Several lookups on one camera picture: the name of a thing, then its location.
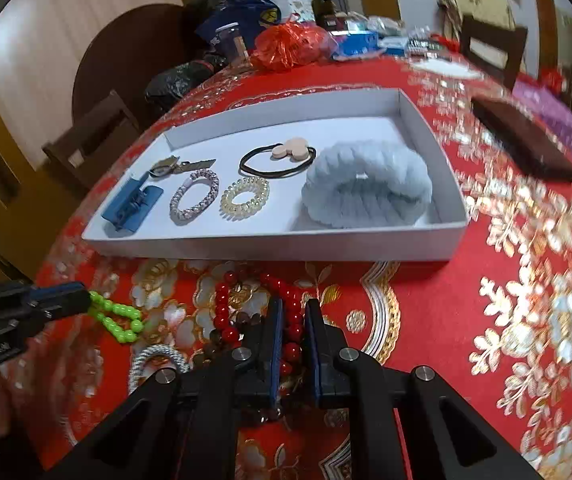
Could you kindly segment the blue hair claw clip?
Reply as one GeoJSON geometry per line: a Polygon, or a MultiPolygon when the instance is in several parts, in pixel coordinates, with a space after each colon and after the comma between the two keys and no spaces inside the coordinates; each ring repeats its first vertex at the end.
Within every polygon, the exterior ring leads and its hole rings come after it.
{"type": "Polygon", "coordinates": [[[139,179],[126,180],[104,209],[102,218],[116,231],[135,233],[163,194],[162,188],[147,184],[147,179],[147,174],[144,174],[139,179]]]}

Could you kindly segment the light blue fluffy wristband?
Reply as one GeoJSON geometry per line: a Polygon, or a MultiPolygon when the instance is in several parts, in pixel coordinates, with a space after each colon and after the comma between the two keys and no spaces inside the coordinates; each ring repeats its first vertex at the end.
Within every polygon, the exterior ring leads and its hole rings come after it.
{"type": "Polygon", "coordinates": [[[301,200],[312,220],[335,229],[409,226],[431,204],[432,181],[403,143],[339,142],[312,162],[301,200]]]}

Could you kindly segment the metal watch band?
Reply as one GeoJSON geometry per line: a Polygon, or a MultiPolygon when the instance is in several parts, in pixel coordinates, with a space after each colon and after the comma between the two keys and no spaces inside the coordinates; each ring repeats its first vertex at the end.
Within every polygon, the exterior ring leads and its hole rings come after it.
{"type": "Polygon", "coordinates": [[[186,171],[196,171],[200,169],[209,169],[215,163],[214,159],[197,160],[197,162],[187,162],[181,160],[179,157],[170,156],[168,158],[159,160],[149,170],[148,174],[152,179],[161,179],[170,174],[182,174],[186,171]]]}

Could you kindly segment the black hair tie pink charm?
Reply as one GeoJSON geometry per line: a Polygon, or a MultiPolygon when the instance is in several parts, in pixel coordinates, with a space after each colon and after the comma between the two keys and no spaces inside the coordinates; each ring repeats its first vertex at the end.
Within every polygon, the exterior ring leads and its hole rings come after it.
{"type": "Polygon", "coordinates": [[[302,174],[307,170],[317,156],[317,151],[307,140],[295,136],[286,141],[259,146],[243,155],[239,160],[238,169],[247,176],[259,177],[266,180],[284,179],[302,174]],[[251,160],[266,155],[274,169],[257,169],[250,165],[251,160]]]}

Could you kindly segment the white shallow box tray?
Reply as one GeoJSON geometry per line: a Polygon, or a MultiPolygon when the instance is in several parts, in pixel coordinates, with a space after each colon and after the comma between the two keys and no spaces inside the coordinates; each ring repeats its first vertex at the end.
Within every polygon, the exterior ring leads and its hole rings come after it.
{"type": "Polygon", "coordinates": [[[434,261],[468,214],[440,143],[399,89],[300,94],[162,133],[83,232],[104,255],[434,261]]]}

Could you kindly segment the red floral tablecloth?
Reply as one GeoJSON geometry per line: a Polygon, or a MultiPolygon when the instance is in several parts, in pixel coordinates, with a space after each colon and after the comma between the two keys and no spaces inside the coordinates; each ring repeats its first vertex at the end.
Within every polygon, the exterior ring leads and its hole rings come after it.
{"type": "MultiPolygon", "coordinates": [[[[263,264],[297,299],[380,363],[435,368],[546,479],[572,479],[572,184],[521,177],[469,112],[477,93],[508,96],[482,76],[461,81],[395,58],[318,64],[290,73],[222,70],[179,101],[126,152],[72,215],[39,285],[77,278],[150,312],[137,344],[118,344],[89,316],[57,322],[7,365],[7,385],[45,467],[125,397],[134,352],[163,342],[190,361],[212,328],[214,295],[231,261],[97,255],[81,234],[130,162],[171,126],[224,110],[330,90],[399,88],[433,128],[470,216],[444,264],[263,264]]],[[[243,429],[236,479],[350,479],[346,411],[302,410],[243,429]]]]}

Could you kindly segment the black plastic bag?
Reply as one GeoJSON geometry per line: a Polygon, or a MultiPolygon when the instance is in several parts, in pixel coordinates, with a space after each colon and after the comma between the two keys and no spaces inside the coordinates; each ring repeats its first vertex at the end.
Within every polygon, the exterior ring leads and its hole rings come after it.
{"type": "Polygon", "coordinates": [[[147,104],[167,113],[187,94],[228,66],[223,56],[208,53],[200,60],[193,60],[169,68],[153,77],[144,92],[147,104]]]}

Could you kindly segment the round brown tabletop leaning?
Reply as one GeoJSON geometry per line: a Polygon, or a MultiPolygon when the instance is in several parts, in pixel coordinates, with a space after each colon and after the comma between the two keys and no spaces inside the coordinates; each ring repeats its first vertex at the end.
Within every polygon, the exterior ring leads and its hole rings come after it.
{"type": "Polygon", "coordinates": [[[71,115],[79,120],[115,91],[141,128],[160,117],[145,100],[153,77],[189,61],[190,36],[182,32],[186,10],[152,3],[112,20],[91,41],[74,76],[71,115]]]}

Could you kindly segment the brown leather wallet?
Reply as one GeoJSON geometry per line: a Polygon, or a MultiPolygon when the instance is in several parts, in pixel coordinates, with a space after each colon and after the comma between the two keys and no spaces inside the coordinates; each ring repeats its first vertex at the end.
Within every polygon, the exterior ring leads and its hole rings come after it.
{"type": "Polygon", "coordinates": [[[572,162],[546,130],[514,105],[472,96],[472,112],[502,144],[522,174],[544,181],[572,182],[572,162]]]}

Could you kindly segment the white paper sheet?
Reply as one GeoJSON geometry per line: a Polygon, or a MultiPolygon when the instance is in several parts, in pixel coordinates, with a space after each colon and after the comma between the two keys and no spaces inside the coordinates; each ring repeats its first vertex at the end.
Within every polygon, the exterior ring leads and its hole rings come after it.
{"type": "Polygon", "coordinates": [[[443,58],[420,58],[418,61],[412,61],[411,65],[415,70],[423,70],[433,75],[441,77],[475,80],[482,79],[483,74],[477,70],[472,70],[467,64],[461,64],[454,61],[446,61],[443,58]]]}

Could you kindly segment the blue tissue box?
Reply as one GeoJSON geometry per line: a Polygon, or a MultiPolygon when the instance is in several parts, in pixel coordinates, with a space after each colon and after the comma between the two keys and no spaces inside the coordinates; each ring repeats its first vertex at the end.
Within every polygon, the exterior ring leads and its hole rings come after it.
{"type": "Polygon", "coordinates": [[[378,34],[371,30],[335,30],[331,33],[335,40],[335,58],[355,58],[378,51],[378,34]]]}

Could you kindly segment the blue bag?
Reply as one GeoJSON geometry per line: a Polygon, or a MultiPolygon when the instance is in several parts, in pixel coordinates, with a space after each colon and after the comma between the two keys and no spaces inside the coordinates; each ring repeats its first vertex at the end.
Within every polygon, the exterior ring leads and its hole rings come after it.
{"type": "Polygon", "coordinates": [[[279,25],[282,17],[280,8],[271,0],[227,0],[197,27],[197,34],[214,44],[219,28],[237,23],[246,47],[253,50],[261,32],[279,25]]]}

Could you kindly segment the dark wine bottle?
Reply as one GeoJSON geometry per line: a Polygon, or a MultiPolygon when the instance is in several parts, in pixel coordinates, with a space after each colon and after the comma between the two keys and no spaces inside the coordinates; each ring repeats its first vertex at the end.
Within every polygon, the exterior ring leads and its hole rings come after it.
{"type": "Polygon", "coordinates": [[[331,0],[312,0],[312,9],[317,26],[325,30],[337,29],[335,6],[331,0]]]}

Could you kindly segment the purple tablecloth side table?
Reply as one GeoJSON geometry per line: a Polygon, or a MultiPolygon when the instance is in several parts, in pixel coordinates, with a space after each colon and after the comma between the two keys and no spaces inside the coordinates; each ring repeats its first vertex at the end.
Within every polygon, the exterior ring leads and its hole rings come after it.
{"type": "Polygon", "coordinates": [[[559,141],[572,152],[572,112],[546,87],[518,77],[512,95],[540,119],[559,141]]]}

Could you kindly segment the dark wooden chair far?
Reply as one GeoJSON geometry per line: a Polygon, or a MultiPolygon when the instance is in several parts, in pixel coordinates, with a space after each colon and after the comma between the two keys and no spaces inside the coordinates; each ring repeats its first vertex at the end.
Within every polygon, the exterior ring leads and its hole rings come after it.
{"type": "Polygon", "coordinates": [[[477,20],[471,14],[462,17],[459,40],[461,55],[508,90],[514,89],[520,73],[527,39],[528,29],[524,26],[508,29],[477,20]],[[502,63],[492,61],[474,50],[479,46],[493,53],[502,53],[505,60],[502,63]]]}

